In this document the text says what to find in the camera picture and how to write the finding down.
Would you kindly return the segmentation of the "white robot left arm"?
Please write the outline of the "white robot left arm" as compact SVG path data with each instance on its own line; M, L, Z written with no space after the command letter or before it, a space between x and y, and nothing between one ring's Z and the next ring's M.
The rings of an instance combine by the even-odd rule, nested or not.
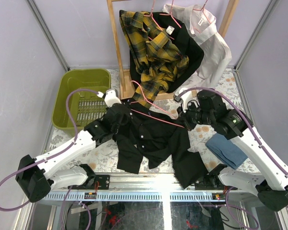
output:
M81 164L69 170L62 170L62 166L111 140L119 128L128 124L131 118L131 110L116 103L108 108L101 118L86 125L76 138L35 158L30 155L22 157L15 179L28 200L35 203L54 189L72 185L92 188L96 178L88 165Z

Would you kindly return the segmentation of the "pink hanger of plaid shirt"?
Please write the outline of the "pink hanger of plaid shirt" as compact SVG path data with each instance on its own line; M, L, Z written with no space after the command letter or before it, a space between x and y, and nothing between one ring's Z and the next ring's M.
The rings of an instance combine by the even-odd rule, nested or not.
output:
M153 1L153 5L152 5L151 12L149 13L149 15L144 15L144 16L151 17L151 19L152 19L153 22L157 25L157 27L158 27L161 31L165 30L165 31L167 32L167 34L169 35L169 37L170 37L172 40L174 40L174 38L171 37L171 35L172 35L173 31L175 30L175 28L174 28L172 25L168 25L167 28L163 28L163 27L161 27L161 26L157 23L157 21L154 19L153 11L154 11L155 3L156 3L156 1Z

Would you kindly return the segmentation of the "pink wire hanger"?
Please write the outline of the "pink wire hanger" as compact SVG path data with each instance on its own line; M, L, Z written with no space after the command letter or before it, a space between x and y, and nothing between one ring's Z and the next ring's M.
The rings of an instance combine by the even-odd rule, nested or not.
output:
M157 105L155 105L155 104L153 104L152 102L150 102L150 101L146 98L146 96L145 96L145 94L144 94L144 91L143 91L141 85L140 85L138 82L136 82L136 81L134 81L134 80L131 80L131 82L132 82L132 83L136 83L136 84L138 85L138 87L141 89L141 93L142 93L142 96L143 96L143 100L141 100L141 101L134 101L134 102L131 102L131 104L133 104L133 103L140 103L140 102L146 102L147 104L150 104L151 106L155 107L156 109L159 109L160 111L166 113L168 116L171 116L172 119L175 118L170 112L168 112L168 111L162 109L161 107L158 107ZM181 127L181 128L186 128L186 127L184 127L184 126L182 126L182 125L178 125L178 124L171 123L171 122L168 122L168 121L165 121L165 120L162 120L162 119L158 119L158 118L152 117L152 116L150 116L150 115L149 115L148 117L150 117L150 118L152 118L152 119L155 119L155 120L157 120L157 121L160 121L160 122L164 122L164 123L173 125L173 126L177 126L177 127Z

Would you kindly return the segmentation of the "yellow plaid flannel shirt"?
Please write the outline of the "yellow plaid flannel shirt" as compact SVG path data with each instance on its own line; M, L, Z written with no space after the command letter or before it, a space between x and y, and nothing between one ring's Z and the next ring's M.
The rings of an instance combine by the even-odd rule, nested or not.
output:
M153 22L149 12L120 10L120 25L130 49L135 72L140 75L140 85L146 98L154 102L160 92L167 92L169 85L188 68L189 58L172 43L165 30ZM133 95L136 101L143 100L141 89L136 85ZM140 102L146 108L151 105Z

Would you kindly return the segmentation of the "black button shirt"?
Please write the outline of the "black button shirt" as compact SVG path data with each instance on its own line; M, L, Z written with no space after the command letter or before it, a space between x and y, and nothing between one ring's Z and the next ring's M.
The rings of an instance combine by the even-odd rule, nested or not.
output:
M114 136L119 149L118 169L138 174L142 162L142 153L176 153L172 158L175 177L183 188L187 188L208 173L200 154L188 153L190 147L188 130L157 121L156 117L171 123L182 125L168 115L150 111L139 103L127 103L132 112L130 122L120 127Z

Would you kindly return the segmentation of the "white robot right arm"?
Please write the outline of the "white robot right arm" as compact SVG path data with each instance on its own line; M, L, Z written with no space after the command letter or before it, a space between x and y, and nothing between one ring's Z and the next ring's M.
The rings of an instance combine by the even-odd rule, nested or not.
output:
M193 90L182 88L173 97L180 103L178 114L185 126L192 130L196 125L210 125L260 171L255 175L223 166L209 177L210 185L214 189L226 185L249 192L273 211L288 206L288 165L263 140L252 121L222 93L200 87L194 100Z

